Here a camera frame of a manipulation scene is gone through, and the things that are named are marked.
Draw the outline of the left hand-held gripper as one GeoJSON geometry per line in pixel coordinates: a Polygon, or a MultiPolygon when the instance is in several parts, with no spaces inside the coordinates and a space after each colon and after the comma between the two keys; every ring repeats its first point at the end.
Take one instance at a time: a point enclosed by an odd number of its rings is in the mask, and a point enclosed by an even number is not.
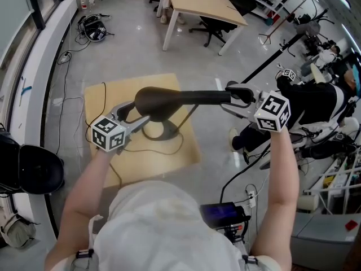
{"type": "Polygon", "coordinates": [[[130,142],[131,134],[141,130],[150,121],[150,116],[142,116],[127,122],[134,107],[134,101],[123,102],[114,106],[106,115],[100,115],[91,124],[91,142],[107,153],[123,152],[130,142]]]}

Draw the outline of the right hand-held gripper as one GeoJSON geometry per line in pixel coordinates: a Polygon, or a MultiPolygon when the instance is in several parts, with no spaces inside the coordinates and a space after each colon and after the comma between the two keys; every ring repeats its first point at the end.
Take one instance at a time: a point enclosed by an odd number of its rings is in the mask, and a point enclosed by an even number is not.
{"type": "MultiPolygon", "coordinates": [[[[235,99],[254,99],[252,90],[236,81],[229,81],[225,91],[230,92],[235,99]]],[[[259,130],[269,132],[281,132],[290,118],[289,100],[275,91],[259,93],[255,113],[251,107],[243,108],[238,104],[222,103],[221,108],[236,117],[253,117],[259,130]]]]}

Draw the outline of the black desk lamp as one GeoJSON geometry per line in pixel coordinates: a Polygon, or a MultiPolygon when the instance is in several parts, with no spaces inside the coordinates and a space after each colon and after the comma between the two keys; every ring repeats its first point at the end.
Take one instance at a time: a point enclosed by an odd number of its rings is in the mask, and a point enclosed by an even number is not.
{"type": "Polygon", "coordinates": [[[142,116],[149,116],[151,122],[161,123],[163,133],[152,138],[142,129],[144,136],[151,141],[165,141],[176,137],[180,126],[175,126],[169,119],[184,105],[193,105],[185,117],[188,119],[199,105],[220,105],[230,103],[229,91],[177,91],[172,89],[146,87],[135,96],[135,108],[142,116]]]}

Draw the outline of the person's left forearm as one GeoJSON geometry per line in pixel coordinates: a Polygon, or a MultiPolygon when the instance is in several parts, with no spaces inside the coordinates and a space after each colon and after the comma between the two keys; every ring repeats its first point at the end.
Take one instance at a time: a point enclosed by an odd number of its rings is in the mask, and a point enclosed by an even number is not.
{"type": "Polygon", "coordinates": [[[47,254],[45,271],[89,246],[89,222],[99,214],[100,199],[110,162],[116,151],[98,150],[68,194],[57,242],[47,254]]]}

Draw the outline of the person's right forearm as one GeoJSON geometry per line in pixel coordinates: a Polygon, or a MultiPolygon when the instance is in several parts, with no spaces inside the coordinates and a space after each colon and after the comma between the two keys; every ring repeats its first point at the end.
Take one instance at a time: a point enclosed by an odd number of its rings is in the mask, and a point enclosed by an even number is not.
{"type": "Polygon", "coordinates": [[[300,178],[287,128],[271,133],[268,205],[251,254],[274,259],[281,271],[291,271],[290,239],[296,216],[300,178]]]}

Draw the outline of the wooden desk white legs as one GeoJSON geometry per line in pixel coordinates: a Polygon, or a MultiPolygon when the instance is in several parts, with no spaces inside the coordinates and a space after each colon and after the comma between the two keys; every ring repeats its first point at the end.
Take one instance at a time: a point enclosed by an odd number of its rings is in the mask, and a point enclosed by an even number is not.
{"type": "MultiPolygon", "coordinates": [[[[159,9],[157,10],[158,17],[161,16],[162,3],[163,0],[160,0],[159,9]]],[[[218,52],[218,55],[220,56],[228,50],[243,28],[248,25],[246,20],[229,0],[170,0],[170,3],[173,7],[173,13],[162,46],[163,51],[166,51],[169,47],[171,36],[179,14],[204,16],[237,26],[237,28],[232,32],[232,35],[218,52]]]]}

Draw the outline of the black pole stand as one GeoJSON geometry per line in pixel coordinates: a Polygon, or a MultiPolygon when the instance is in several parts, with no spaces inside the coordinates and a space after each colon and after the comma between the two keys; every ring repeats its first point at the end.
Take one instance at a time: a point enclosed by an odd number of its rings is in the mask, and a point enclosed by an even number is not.
{"type": "Polygon", "coordinates": [[[312,18],[308,23],[298,25],[298,28],[301,30],[296,30],[297,34],[292,37],[287,43],[281,44],[278,51],[272,54],[265,62],[263,62],[255,71],[253,71],[249,76],[247,76],[242,83],[247,83],[251,79],[253,79],[256,75],[258,75],[263,69],[265,69],[271,62],[273,62],[276,58],[278,58],[285,50],[289,50],[291,46],[293,46],[298,40],[300,40],[303,36],[308,34],[318,35],[320,33],[320,28],[316,27],[319,25],[319,21],[325,20],[324,16],[328,12],[328,8],[322,11],[319,15],[312,18]]]}

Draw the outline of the low wooden table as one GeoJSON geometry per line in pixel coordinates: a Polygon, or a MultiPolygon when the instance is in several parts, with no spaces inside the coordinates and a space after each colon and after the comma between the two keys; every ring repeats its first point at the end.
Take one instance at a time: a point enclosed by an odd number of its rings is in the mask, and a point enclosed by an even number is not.
{"type": "MultiPolygon", "coordinates": [[[[143,76],[89,86],[84,90],[85,115],[91,123],[99,114],[106,115],[114,106],[131,101],[138,90],[148,86],[179,90],[173,73],[143,76]]],[[[162,142],[148,140],[142,132],[132,135],[131,142],[121,155],[115,155],[107,173],[104,187],[115,187],[143,181],[167,172],[199,163],[200,148],[188,110],[181,107],[170,121],[180,126],[180,133],[162,142]]]]}

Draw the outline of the wooden coat rack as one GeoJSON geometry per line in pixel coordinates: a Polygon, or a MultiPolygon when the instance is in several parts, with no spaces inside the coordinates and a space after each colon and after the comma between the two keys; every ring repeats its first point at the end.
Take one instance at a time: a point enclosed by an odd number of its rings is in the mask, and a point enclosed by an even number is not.
{"type": "Polygon", "coordinates": [[[266,39],[262,42],[263,45],[265,44],[271,44],[271,36],[282,26],[283,23],[285,23],[295,12],[297,9],[299,9],[306,0],[302,0],[302,2],[288,15],[286,16],[279,24],[276,25],[276,27],[273,28],[273,30],[269,34],[262,34],[260,33],[259,36],[265,36],[266,39]]]}

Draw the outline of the black office chair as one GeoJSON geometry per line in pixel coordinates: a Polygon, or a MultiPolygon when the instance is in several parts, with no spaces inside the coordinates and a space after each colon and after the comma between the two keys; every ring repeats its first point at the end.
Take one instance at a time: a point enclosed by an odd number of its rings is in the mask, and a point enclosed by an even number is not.
{"type": "MultiPolygon", "coordinates": [[[[241,16],[245,16],[246,14],[252,12],[256,7],[255,0],[229,0],[234,9],[238,11],[241,16]]],[[[190,33],[194,31],[198,32],[206,32],[208,33],[208,40],[204,44],[204,47],[208,47],[210,44],[210,40],[212,36],[217,37],[221,42],[226,43],[223,39],[222,32],[229,33],[230,31],[236,29],[235,24],[231,24],[225,21],[220,21],[212,18],[206,18],[201,16],[200,25],[203,25],[203,28],[190,28],[188,31],[190,33]]]]}

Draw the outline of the open black equipment case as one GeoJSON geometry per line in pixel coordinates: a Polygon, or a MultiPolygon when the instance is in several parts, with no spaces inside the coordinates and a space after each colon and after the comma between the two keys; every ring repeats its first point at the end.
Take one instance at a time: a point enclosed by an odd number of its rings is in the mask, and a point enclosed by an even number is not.
{"type": "Polygon", "coordinates": [[[91,14],[82,16],[77,23],[78,35],[75,41],[80,44],[80,40],[86,39],[87,42],[101,42],[106,36],[114,36],[107,31],[103,18],[109,20],[111,15],[91,14]]]}

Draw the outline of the small black chest monitor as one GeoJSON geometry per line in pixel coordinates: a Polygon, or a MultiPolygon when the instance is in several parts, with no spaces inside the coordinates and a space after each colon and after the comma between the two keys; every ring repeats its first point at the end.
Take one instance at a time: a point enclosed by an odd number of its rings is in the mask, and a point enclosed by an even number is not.
{"type": "Polygon", "coordinates": [[[232,243],[245,242],[251,215],[247,215],[242,206],[233,202],[203,204],[200,213],[208,227],[219,231],[232,243]]]}

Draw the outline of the person's white shirt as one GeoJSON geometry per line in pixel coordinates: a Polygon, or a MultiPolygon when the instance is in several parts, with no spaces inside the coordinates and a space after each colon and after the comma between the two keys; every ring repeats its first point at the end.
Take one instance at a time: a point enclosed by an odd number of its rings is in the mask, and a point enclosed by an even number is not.
{"type": "Polygon", "coordinates": [[[120,189],[98,232],[99,271],[241,271],[241,252],[203,221],[196,201],[162,181],[120,189]]]}

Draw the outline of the white metal shelf rack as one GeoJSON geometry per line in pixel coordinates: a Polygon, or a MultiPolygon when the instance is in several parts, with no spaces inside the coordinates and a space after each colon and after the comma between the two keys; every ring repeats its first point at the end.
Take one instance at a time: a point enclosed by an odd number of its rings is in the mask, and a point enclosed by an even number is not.
{"type": "Polygon", "coordinates": [[[361,146],[352,154],[335,159],[324,173],[316,176],[311,186],[300,192],[301,195],[319,196],[319,206],[314,212],[358,213],[361,210],[361,204],[356,206],[361,198],[361,146]]]}

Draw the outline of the cream cylinder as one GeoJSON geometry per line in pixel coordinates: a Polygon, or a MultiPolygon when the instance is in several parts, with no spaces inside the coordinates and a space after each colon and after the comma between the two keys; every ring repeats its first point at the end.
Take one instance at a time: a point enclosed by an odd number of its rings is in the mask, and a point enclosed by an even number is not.
{"type": "Polygon", "coordinates": [[[298,197],[297,208],[302,211],[314,212],[319,206],[318,195],[301,195],[298,197]]]}

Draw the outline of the grey cabinet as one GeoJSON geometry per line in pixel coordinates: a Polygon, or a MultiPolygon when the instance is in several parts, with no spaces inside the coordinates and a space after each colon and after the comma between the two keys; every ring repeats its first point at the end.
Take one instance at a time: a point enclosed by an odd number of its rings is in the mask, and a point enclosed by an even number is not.
{"type": "Polygon", "coordinates": [[[361,226],[361,214],[296,213],[290,242],[292,262],[318,271],[341,271],[361,226]]]}

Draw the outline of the beige fabric bag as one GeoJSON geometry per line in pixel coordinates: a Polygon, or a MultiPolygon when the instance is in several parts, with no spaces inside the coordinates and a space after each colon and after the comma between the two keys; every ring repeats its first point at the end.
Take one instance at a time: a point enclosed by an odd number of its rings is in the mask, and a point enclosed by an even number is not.
{"type": "Polygon", "coordinates": [[[35,223],[25,219],[18,213],[11,213],[0,225],[0,235],[13,248],[23,248],[36,234],[35,223]]]}

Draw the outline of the blue handled tool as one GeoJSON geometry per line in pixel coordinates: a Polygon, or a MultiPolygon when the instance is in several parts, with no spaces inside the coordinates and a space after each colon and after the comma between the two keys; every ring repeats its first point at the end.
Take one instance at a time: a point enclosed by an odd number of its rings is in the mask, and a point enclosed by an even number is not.
{"type": "Polygon", "coordinates": [[[23,87],[21,90],[21,96],[23,96],[25,92],[30,91],[31,89],[32,89],[32,85],[27,85],[26,78],[23,78],[23,87]]]}

